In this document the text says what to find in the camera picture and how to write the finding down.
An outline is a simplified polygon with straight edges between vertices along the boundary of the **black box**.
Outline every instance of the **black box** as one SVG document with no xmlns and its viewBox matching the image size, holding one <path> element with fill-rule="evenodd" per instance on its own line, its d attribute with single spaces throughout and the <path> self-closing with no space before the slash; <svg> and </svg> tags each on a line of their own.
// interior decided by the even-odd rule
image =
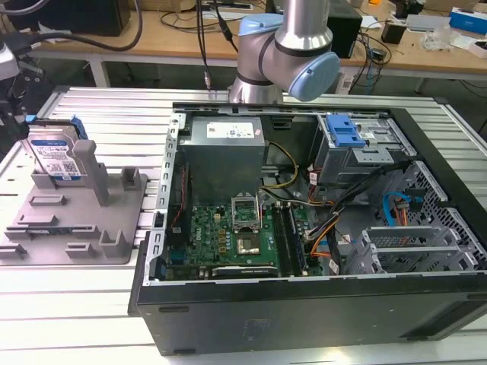
<svg viewBox="0 0 487 365">
<path fill-rule="evenodd" d="M 399 44 L 406 31 L 406 25 L 386 23 L 384 31 L 382 32 L 382 41 L 384 43 Z"/>
<path fill-rule="evenodd" d="M 27 8 L 38 0 L 6 2 L 8 10 Z M 10 17 L 18 30 L 39 30 L 38 22 L 55 30 L 117 37 L 130 19 L 129 0 L 51 0 L 40 10 Z"/>
<path fill-rule="evenodd" d="M 332 51 L 341 59 L 352 57 L 362 16 L 346 0 L 331 0 L 328 28 L 333 32 Z"/>
</svg>

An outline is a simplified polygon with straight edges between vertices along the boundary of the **tablet box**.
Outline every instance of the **tablet box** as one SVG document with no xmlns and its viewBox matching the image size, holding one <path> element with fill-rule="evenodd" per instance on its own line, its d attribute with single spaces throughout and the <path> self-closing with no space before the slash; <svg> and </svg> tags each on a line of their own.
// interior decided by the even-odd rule
<svg viewBox="0 0 487 365">
<path fill-rule="evenodd" d="M 450 13 L 452 28 L 468 30 L 469 32 L 485 35 L 487 33 L 487 14 L 474 11 L 462 12 L 459 8 L 453 8 Z"/>
</svg>

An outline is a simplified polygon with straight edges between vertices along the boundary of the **black computer case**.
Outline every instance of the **black computer case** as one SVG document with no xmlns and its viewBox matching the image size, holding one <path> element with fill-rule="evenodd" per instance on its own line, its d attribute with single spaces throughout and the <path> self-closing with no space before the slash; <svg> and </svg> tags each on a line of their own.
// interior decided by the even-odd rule
<svg viewBox="0 0 487 365">
<path fill-rule="evenodd" d="M 5 3 L 8 10 L 22 9 L 37 0 Z M 10 17 L 18 30 L 38 30 L 41 23 L 55 30 L 117 37 L 130 19 L 129 0 L 51 0 L 40 10 L 20 17 Z"/>
<path fill-rule="evenodd" d="M 457 209 L 485 248 L 485 209 L 406 110 L 387 113 L 418 151 L 415 158 L 446 192 L 447 202 L 435 204 Z M 200 281 L 152 287 L 142 286 L 147 249 L 143 243 L 131 303 L 163 355 L 432 341 L 487 313 L 485 257 L 477 257 L 479 271 L 470 275 L 409 273 L 366 280 L 331 276 L 325 281 Z"/>
</svg>

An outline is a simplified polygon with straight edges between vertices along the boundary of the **motherboard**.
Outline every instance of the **motherboard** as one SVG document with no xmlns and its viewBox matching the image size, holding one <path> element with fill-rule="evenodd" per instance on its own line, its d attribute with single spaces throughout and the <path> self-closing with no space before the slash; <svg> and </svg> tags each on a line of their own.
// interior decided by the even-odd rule
<svg viewBox="0 0 487 365">
<path fill-rule="evenodd" d="M 282 220 L 284 214 L 293 217 L 297 240 L 291 244 L 286 240 L 286 226 L 291 223 Z M 309 223 L 304 206 L 281 209 L 262 205 L 256 211 L 249 206 L 232 209 L 231 205 L 194 205 L 190 220 L 189 244 L 171 249 L 167 255 L 168 280 L 201 280 L 222 274 L 238 277 L 249 268 L 268 268 L 281 276 L 281 271 L 292 275 L 293 269 L 305 268 L 301 238 Z M 235 221 L 254 220 L 259 221 L 258 229 L 235 229 Z M 290 245 L 292 251 L 299 251 L 301 263 L 289 262 L 297 257 L 290 253 Z"/>
</svg>

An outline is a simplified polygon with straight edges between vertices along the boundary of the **metal work surface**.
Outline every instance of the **metal work surface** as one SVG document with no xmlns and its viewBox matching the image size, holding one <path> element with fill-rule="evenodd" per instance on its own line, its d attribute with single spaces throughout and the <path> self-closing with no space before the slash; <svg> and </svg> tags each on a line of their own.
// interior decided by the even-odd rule
<svg viewBox="0 0 487 365">
<path fill-rule="evenodd" d="M 225 101 L 226 93 L 216 95 Z M 174 101 L 208 100 L 205 91 L 73 88 L 51 98 L 44 116 L 76 114 L 97 142 L 108 171 L 125 165 L 148 175 L 135 247 L 152 224 L 164 141 Z M 430 98 L 321 97 L 336 106 L 405 107 L 474 195 L 487 206 L 485 143 L 449 107 Z M 20 145 L 0 163 L 0 230 L 10 224 L 33 185 L 32 161 Z M 439 342 L 385 344 L 162 358 L 143 319 L 126 315 L 135 249 L 127 265 L 0 269 L 2 363 L 175 364 L 481 364 L 487 362 L 487 317 Z"/>
</svg>

